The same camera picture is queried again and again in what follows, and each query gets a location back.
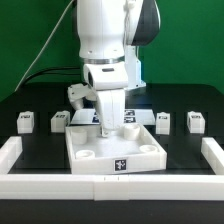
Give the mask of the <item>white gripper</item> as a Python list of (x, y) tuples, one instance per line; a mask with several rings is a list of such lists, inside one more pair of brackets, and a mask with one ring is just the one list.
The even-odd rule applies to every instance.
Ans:
[(97, 112), (103, 137), (124, 123), (125, 91), (128, 75), (123, 62), (114, 64), (85, 64), (84, 80), (97, 92)]

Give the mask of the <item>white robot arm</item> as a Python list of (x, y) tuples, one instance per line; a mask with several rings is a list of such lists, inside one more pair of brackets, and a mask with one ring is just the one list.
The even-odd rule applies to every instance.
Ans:
[(156, 0), (77, 0), (79, 57), (101, 135), (124, 123), (125, 95), (146, 86), (137, 48), (160, 30)]

